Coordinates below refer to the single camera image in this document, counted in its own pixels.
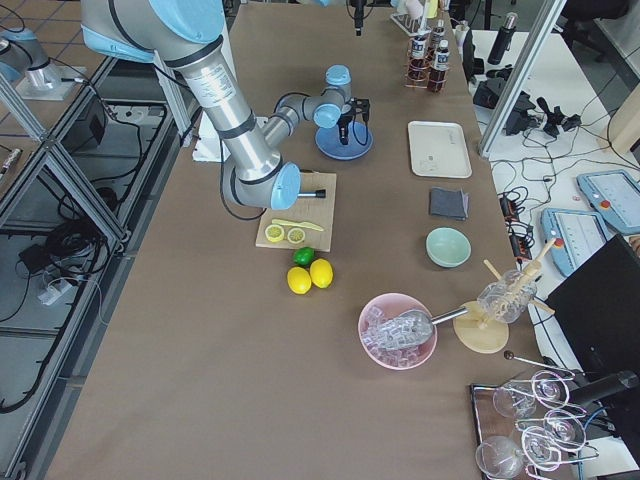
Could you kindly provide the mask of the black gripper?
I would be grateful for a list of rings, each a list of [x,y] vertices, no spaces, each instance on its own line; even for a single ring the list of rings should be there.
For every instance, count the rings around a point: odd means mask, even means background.
[[[370,138],[370,131],[368,128],[370,118],[370,101],[368,99],[352,98],[345,107],[347,110],[345,113],[341,114],[337,123],[340,144],[347,145],[349,143],[349,131],[352,131],[356,143],[359,145],[365,145]],[[358,116],[361,117],[362,124],[364,125],[365,137],[363,139],[359,139],[355,132]]]

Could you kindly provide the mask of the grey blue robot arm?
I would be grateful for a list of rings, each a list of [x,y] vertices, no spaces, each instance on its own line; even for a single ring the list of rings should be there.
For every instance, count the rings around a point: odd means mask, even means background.
[[[286,210],[297,200],[299,167],[283,160],[256,123],[223,54],[219,1],[84,1],[84,42],[139,63],[160,58],[179,72],[227,148],[220,181],[238,205]]]
[[[262,132],[267,144],[278,146],[292,136],[303,121],[311,121],[321,130],[338,127],[341,145],[349,140],[348,126],[354,124],[358,114],[364,123],[369,121],[370,100],[352,96],[351,73],[347,66],[330,66],[325,73],[326,86],[318,96],[290,92],[283,95],[269,116]]]

